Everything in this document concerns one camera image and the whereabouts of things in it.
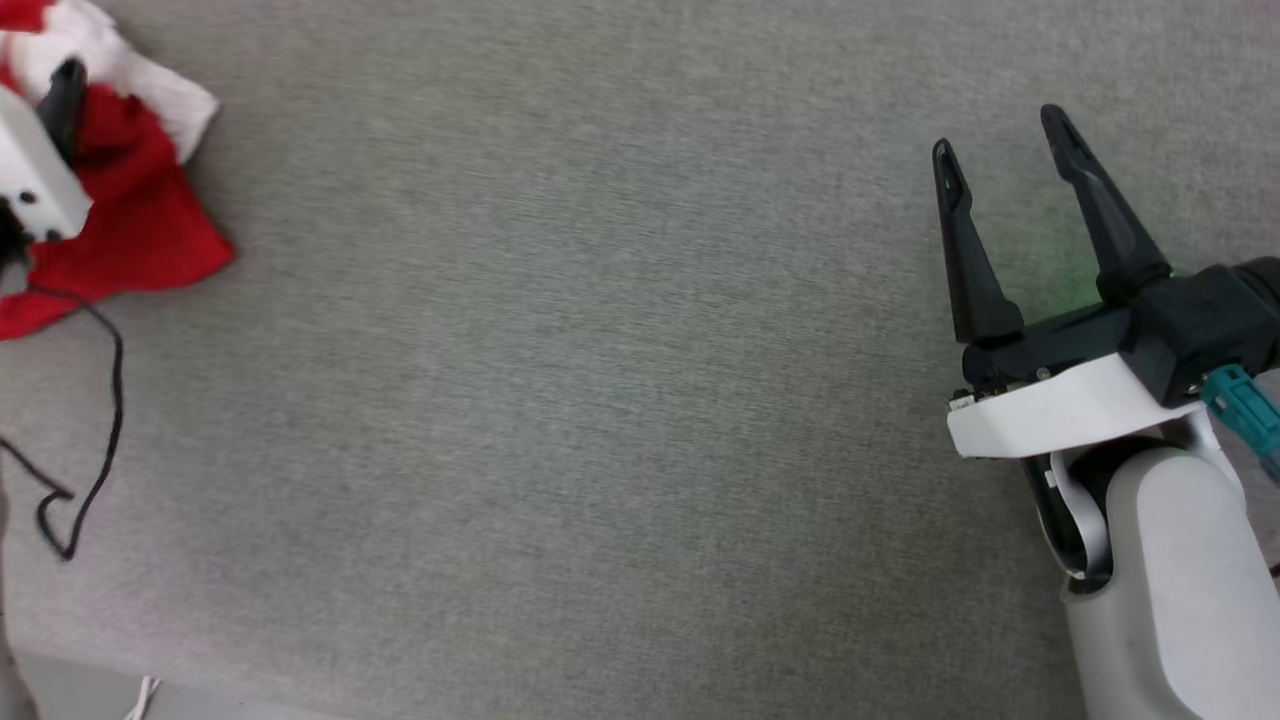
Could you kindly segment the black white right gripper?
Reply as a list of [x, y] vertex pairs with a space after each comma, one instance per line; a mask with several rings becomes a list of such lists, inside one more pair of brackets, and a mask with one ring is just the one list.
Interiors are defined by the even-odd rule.
[[[1170, 278], [1169, 260], [1066, 111], [1046, 104], [1039, 120], [1084, 217], [1102, 301], [1128, 305]], [[933, 177], [955, 340], [969, 345], [963, 375], [970, 387], [951, 401], [946, 419], [961, 456], [1036, 457], [1153, 428], [1180, 442], [1216, 445], [1202, 402], [1162, 406], [1119, 354], [1128, 310], [1097, 305], [1024, 329], [980, 242], [972, 192], [946, 138], [934, 143]]]

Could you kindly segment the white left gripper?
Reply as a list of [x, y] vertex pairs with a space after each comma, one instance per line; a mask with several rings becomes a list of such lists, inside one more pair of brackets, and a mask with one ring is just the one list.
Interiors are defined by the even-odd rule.
[[51, 73], [38, 115], [23, 96], [0, 85], [0, 215], [12, 217], [19, 234], [35, 242], [79, 236], [92, 208], [70, 169], [87, 91], [79, 58], [65, 59]]

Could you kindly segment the red and white shirt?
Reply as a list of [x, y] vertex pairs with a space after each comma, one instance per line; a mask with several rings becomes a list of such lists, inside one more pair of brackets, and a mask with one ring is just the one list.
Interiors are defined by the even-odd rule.
[[0, 0], [0, 85], [37, 115], [68, 58], [88, 73], [70, 169], [92, 208], [79, 236], [33, 241], [26, 270], [0, 279], [0, 342], [116, 293], [193, 284], [234, 256], [184, 172], [216, 99], [137, 53], [90, 0]]

